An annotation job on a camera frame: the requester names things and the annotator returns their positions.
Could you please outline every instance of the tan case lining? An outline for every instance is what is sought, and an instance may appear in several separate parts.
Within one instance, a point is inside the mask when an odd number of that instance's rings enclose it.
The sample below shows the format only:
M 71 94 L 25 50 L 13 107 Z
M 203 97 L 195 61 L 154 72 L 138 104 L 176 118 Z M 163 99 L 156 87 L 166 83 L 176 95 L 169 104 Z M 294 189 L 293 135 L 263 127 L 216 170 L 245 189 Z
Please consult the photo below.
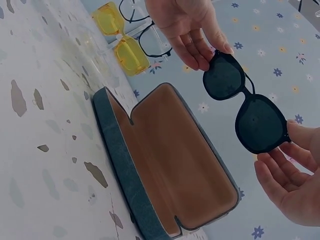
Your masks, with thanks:
M 230 211 L 238 194 L 170 84 L 162 84 L 127 113 L 107 91 L 146 193 L 170 236 Z

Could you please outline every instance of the hand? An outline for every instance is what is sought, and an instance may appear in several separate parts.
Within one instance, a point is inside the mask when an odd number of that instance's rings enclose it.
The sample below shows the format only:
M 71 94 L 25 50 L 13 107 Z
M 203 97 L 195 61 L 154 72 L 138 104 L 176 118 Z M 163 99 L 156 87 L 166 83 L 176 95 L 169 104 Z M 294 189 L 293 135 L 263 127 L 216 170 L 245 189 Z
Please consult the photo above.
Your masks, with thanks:
M 221 32 L 210 0 L 145 0 L 150 17 L 167 37 L 182 61 L 194 70 L 209 70 L 213 53 L 205 42 L 226 54 L 233 54 Z
M 320 227 L 320 128 L 289 121 L 288 133 L 295 143 L 280 149 L 312 175 L 300 172 L 279 149 L 258 155 L 256 176 L 270 200 L 292 222 Z

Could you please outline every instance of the sunglasses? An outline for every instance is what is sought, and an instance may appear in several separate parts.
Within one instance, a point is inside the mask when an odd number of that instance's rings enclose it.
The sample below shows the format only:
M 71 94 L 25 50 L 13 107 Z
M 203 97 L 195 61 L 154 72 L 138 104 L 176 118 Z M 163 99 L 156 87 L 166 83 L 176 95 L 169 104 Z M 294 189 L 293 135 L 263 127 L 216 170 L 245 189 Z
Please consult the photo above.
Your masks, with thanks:
M 235 119 L 235 133 L 248 151 L 267 153 L 291 142 L 284 115 L 266 96 L 256 94 L 254 83 L 232 55 L 215 50 L 209 64 L 203 85 L 211 98 L 223 101 L 239 93 L 245 96 Z M 252 93 L 245 86 L 246 78 L 252 84 Z
M 150 62 L 136 40 L 125 34 L 125 21 L 114 2 L 108 2 L 92 13 L 96 25 L 105 36 L 119 36 L 114 55 L 128 76 L 144 72 Z

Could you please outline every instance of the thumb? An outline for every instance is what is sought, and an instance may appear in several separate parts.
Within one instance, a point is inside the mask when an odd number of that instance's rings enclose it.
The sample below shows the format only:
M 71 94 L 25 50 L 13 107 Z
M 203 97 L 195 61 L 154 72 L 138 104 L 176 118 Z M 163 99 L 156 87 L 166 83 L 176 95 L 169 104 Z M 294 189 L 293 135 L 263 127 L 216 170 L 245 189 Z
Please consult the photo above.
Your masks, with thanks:
M 309 150 L 313 159 L 320 166 L 320 127 L 304 127 L 294 120 L 288 120 L 287 129 L 290 139 L 299 147 Z

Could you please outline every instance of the black sunglasses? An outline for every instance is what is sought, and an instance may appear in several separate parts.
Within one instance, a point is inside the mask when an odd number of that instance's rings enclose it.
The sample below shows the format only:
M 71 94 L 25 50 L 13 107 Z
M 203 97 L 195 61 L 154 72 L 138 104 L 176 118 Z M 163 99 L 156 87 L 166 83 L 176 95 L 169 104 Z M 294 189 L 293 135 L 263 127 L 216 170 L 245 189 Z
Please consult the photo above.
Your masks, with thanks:
M 252 84 L 252 93 L 245 86 L 246 78 Z M 245 100 L 235 119 L 235 132 L 251 153 L 267 153 L 291 142 L 284 115 L 266 96 L 256 94 L 254 83 L 232 55 L 215 51 L 209 70 L 203 74 L 203 85 L 209 96 L 218 101 L 244 94 Z
M 123 5 L 123 2 L 124 0 L 121 0 L 120 4 L 119 4 L 119 12 L 121 14 L 121 16 L 123 17 L 124 20 L 126 20 L 127 22 L 129 23 L 136 23 L 136 22 L 140 22 L 140 21 L 143 21 L 147 18 L 150 18 L 150 16 L 145 16 L 145 17 L 142 17 L 142 18 L 138 18 L 138 19 L 135 19 L 135 12 L 136 12 L 136 9 L 133 8 L 132 10 L 132 13 L 131 13 L 131 17 L 130 19 L 126 18 L 123 14 L 123 11 L 122 11 L 122 5 Z M 143 37 L 143 35 L 152 27 L 156 25 L 154 23 L 154 21 L 152 20 L 151 21 L 151 24 L 149 26 L 147 26 L 135 39 L 138 41 L 142 51 L 144 52 L 144 54 L 150 58 L 161 58 L 163 56 L 167 56 L 167 57 L 170 57 L 171 56 L 171 51 L 172 51 L 172 47 L 166 51 L 166 52 L 159 52 L 159 53 L 154 53 L 154 52 L 149 52 L 148 50 L 146 50 L 143 46 L 143 44 L 141 43 L 141 39 Z

